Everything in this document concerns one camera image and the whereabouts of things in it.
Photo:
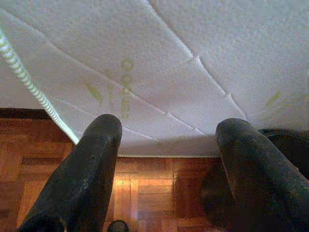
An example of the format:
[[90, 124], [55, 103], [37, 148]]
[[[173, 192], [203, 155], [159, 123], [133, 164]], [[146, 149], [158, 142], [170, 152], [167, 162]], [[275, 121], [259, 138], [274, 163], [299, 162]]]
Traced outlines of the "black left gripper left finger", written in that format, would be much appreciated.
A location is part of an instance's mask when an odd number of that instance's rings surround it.
[[122, 125], [98, 116], [46, 181], [19, 232], [100, 232], [112, 193]]

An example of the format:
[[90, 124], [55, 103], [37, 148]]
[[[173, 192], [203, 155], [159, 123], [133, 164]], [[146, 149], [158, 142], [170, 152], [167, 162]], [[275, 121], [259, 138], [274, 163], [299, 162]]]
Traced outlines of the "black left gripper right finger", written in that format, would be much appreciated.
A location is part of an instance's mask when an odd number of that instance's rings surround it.
[[309, 133], [229, 118], [215, 135], [221, 162], [201, 186], [212, 224], [228, 232], [308, 231]]

